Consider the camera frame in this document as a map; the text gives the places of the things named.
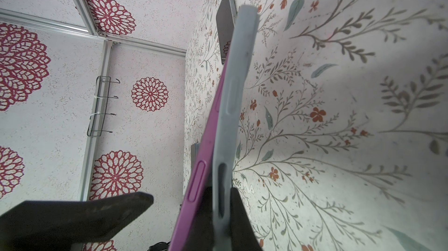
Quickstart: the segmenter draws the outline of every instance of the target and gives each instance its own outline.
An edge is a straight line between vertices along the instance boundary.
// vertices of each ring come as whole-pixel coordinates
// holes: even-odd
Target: pink phone
[[[182,251],[187,241],[194,216],[201,203],[205,185],[212,166],[213,148],[215,146],[216,127],[218,125],[218,114],[221,103],[221,93],[224,84],[224,76],[227,67],[227,61],[221,72],[221,79],[216,90],[215,99],[211,106],[199,152],[196,157],[194,168],[191,171],[191,177],[188,181],[188,187],[182,202],[181,212],[177,217],[176,227],[171,237],[169,251]]]

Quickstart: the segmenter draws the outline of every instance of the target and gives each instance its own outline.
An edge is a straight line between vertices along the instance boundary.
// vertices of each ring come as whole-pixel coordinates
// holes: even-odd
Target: phone side button
[[[190,192],[188,193],[188,201],[194,202],[196,200],[196,195],[198,194],[199,183],[202,180],[204,174],[205,163],[200,161],[196,167],[196,172],[193,176],[193,184],[191,184]]]

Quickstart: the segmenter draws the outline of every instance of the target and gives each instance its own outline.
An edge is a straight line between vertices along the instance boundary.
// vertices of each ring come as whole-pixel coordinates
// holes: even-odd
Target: dark object
[[[216,28],[218,30],[218,40],[220,42],[222,64],[225,63],[227,58],[236,18],[237,10],[235,8],[235,1],[221,0],[218,11],[216,12]]]
[[[87,202],[24,201],[0,216],[0,250],[70,250],[105,242],[154,203],[142,192]]]
[[[183,251],[213,250],[215,239],[211,194],[211,187],[206,188]],[[254,231],[252,231],[252,226],[237,188],[230,189],[230,230],[233,251],[262,251]]]
[[[167,251],[169,243],[159,242],[149,248],[148,251]]]

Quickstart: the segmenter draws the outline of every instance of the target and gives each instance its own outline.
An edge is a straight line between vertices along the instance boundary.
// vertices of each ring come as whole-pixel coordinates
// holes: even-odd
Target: red mandala pattern
[[[0,199],[20,183],[24,168],[23,159],[17,152],[0,147]]]
[[[131,91],[132,101],[141,110],[155,111],[165,106],[168,90],[164,82],[156,78],[138,80]]]
[[[101,243],[86,243],[82,251],[116,251],[113,240]]]
[[[143,168],[129,152],[111,151],[102,155],[93,168],[90,200],[137,192],[143,179]]]
[[[115,0],[87,0],[96,25],[105,32],[126,35],[135,30],[135,19]]]
[[[51,61],[37,34],[12,24],[0,24],[0,110],[41,88]]]

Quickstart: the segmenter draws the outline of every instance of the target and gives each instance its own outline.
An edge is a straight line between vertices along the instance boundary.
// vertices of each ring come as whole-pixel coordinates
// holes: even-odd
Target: gray silicone case
[[[230,188],[237,147],[238,123],[244,81],[249,71],[259,16],[257,8],[239,8],[232,44],[228,53],[227,71],[213,151],[213,228],[215,251],[232,251],[230,238]]]

